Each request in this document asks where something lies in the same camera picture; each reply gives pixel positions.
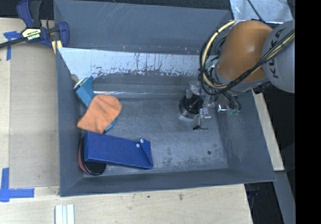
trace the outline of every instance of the blue clamp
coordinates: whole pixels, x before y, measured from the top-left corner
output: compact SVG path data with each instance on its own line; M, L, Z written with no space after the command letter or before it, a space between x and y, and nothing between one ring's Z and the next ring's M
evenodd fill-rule
M152 169L150 141L139 142L87 131L84 136L84 160L87 162Z
M21 31L20 37L9 40L8 42L0 44L0 48L8 47L20 42L38 43L53 48L53 40L50 34L53 32L60 32L60 38L63 47L67 47L69 43L69 28L66 22L59 22L58 26L54 28L44 28L41 26L39 19L39 8L41 1L23 0L17 5L18 16L24 21L26 28Z
M34 188L9 189L9 168L2 169L0 202L9 202L11 198L31 198L34 192Z

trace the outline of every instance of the wooden table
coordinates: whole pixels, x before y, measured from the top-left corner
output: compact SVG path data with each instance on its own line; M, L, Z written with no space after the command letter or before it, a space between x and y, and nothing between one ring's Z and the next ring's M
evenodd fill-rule
M20 19L0 18L0 43L7 41L4 32L22 31ZM33 44L12 46L16 50L51 49ZM10 167L11 137L11 60L7 49L0 49L0 175ZM263 95L254 95L273 168L284 170L280 152ZM0 223L54 223L58 204L73 204L75 223L253 223L243 184L169 191L120 193L63 197L59 186L39 186L34 198L0 202Z

